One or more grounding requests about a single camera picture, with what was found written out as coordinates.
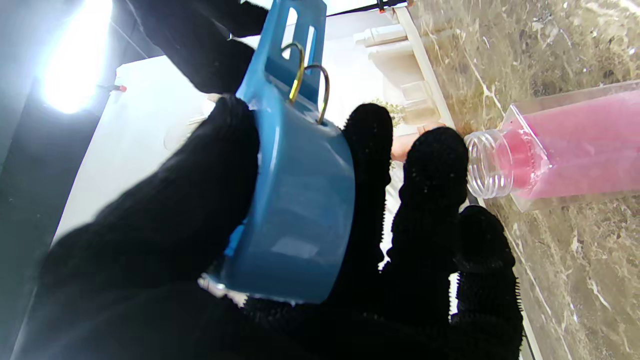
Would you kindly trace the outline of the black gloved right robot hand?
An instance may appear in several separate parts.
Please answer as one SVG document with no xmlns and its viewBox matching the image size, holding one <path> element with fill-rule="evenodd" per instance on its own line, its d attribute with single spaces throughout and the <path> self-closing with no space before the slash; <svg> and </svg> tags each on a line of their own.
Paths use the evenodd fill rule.
<svg viewBox="0 0 640 360">
<path fill-rule="evenodd" d="M 142 32 L 204 94 L 235 94 L 268 15 L 248 0 L 130 0 Z"/>
</svg>

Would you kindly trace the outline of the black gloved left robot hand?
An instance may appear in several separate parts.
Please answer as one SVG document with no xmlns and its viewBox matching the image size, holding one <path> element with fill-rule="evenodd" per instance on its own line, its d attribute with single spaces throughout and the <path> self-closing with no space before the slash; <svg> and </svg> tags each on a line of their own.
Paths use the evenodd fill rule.
<svg viewBox="0 0 640 360">
<path fill-rule="evenodd" d="M 343 134 L 356 205 L 326 301 L 238 306 L 199 278 L 246 217 L 258 174 L 253 111 L 224 95 L 157 171 L 48 251 L 15 360 L 517 360 L 515 258 L 500 220 L 467 196 L 450 127 L 407 151 L 390 261 L 380 248 L 393 119 L 361 104 Z"/>
</svg>

